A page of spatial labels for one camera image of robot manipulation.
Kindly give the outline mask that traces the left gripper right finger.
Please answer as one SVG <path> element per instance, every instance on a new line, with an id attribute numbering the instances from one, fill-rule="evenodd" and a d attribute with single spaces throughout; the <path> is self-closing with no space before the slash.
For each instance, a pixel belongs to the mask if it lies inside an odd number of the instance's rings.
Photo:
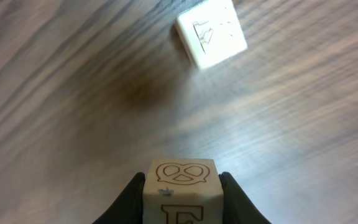
<path id="1" fill-rule="evenodd" d="M 223 224 L 270 224 L 228 172 L 219 174 L 224 193 Z"/>

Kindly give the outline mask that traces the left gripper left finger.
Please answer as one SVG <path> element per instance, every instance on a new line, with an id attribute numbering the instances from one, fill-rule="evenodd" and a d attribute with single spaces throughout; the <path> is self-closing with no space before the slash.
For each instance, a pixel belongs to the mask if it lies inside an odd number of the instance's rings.
<path id="1" fill-rule="evenodd" d="M 142 224 L 145 174 L 138 172 L 93 224 Z"/>

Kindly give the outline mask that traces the white block row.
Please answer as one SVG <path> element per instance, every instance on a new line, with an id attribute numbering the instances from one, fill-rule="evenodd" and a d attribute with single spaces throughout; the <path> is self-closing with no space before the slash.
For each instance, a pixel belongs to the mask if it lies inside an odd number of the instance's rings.
<path id="1" fill-rule="evenodd" d="M 154 159 L 142 192 L 144 224 L 222 224 L 224 193 L 212 159 Z"/>
<path id="2" fill-rule="evenodd" d="M 190 60 L 205 70 L 247 49 L 232 0 L 207 0 L 177 16 L 175 27 Z"/>

